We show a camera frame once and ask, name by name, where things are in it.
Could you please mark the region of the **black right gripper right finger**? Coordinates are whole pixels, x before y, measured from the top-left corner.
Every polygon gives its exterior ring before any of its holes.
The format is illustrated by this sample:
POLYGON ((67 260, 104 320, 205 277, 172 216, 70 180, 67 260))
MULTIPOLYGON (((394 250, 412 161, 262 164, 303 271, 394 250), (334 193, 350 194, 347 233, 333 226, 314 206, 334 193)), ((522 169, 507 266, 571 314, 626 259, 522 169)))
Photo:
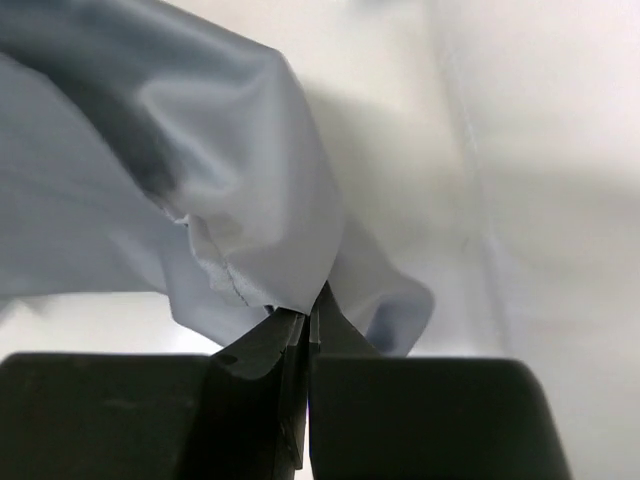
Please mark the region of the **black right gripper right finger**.
POLYGON ((309 453, 317 479, 566 479, 544 391, 522 362, 389 358, 329 288, 310 316, 309 453))

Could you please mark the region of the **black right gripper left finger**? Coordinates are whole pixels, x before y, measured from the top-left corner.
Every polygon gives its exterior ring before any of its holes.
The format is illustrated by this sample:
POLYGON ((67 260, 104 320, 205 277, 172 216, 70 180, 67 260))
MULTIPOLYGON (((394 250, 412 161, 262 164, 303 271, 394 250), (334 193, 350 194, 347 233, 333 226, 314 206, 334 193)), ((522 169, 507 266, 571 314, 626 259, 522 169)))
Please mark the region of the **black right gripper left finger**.
POLYGON ((282 309, 211 356, 1 365, 5 479, 291 479, 304 431, 305 319, 282 309))

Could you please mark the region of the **grey pillowcase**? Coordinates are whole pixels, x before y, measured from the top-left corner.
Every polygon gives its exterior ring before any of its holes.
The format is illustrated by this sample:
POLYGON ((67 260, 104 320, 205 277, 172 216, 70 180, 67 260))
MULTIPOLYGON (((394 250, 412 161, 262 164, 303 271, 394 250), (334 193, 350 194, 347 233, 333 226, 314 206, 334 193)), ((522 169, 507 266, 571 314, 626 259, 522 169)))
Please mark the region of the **grey pillowcase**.
POLYGON ((277 50, 162 1, 1 5, 1 300, 157 292, 219 345, 329 287, 380 352, 433 312, 346 211, 277 50))

